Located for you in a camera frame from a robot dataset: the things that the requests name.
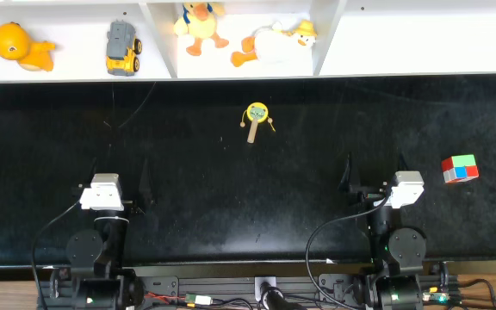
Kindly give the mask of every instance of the black table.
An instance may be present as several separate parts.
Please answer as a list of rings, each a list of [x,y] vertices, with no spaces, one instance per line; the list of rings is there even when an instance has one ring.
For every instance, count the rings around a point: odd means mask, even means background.
[[[496,75],[270,81],[0,85],[0,266],[29,262],[34,233],[72,203],[93,158],[138,186],[145,160],[158,205],[132,218],[130,265],[301,260],[319,224],[360,210],[337,186],[352,152],[368,184],[403,153],[425,192],[402,219],[428,237],[428,259],[496,259]],[[115,103],[112,102],[112,89]],[[256,143],[240,117],[270,108]],[[472,153],[480,177],[444,184],[441,161]],[[42,236],[39,263],[65,263],[74,211]],[[315,258],[366,262],[355,221],[315,240]]]

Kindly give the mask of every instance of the toy truck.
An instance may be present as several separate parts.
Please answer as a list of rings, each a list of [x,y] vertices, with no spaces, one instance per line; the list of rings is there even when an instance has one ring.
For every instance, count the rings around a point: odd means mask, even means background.
[[[107,32],[107,69],[116,76],[130,77],[139,70],[143,46],[135,36],[135,28],[127,22],[112,22]]]

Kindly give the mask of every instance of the wooden floor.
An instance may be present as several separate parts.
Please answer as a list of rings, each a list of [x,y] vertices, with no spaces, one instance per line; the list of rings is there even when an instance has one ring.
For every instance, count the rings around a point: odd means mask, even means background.
[[[459,276],[460,282],[474,280],[476,278],[487,279],[496,293],[496,275],[463,275]],[[465,296],[489,299],[489,291],[485,284],[476,284],[472,288],[464,288],[462,293]],[[0,309],[35,309],[36,291],[33,282],[0,282]],[[472,301],[468,304],[482,305],[493,308],[490,301]],[[427,307],[427,309],[445,309],[445,307]]]

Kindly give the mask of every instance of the wooden handle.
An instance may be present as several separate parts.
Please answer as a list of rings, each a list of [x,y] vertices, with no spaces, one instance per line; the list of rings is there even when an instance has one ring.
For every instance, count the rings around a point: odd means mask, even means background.
[[[254,140],[256,139],[256,131],[257,119],[254,118],[250,125],[250,133],[248,133],[248,143],[254,143]]]

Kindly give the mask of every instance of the yellow plush duck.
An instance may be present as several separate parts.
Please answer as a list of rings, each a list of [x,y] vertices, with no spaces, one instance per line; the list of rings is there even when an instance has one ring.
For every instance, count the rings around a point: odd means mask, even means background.
[[[193,56],[202,55],[202,42],[212,39],[215,47],[223,48],[229,45],[229,41],[222,39],[215,32],[217,30],[218,16],[225,14],[223,6],[217,3],[184,3],[183,16],[179,18],[173,27],[177,35],[191,34],[195,37],[195,44],[187,47],[187,53]]]
[[[253,36],[242,40],[243,53],[233,53],[231,62],[240,67],[256,59],[267,64],[289,61],[311,48],[316,39],[317,33],[310,21],[302,21],[293,32],[282,30],[282,24],[276,22],[272,28],[260,28]]]
[[[0,27],[0,56],[7,60],[16,60],[26,70],[51,71],[53,61],[49,51],[54,49],[53,43],[32,40],[21,25],[15,22]]]

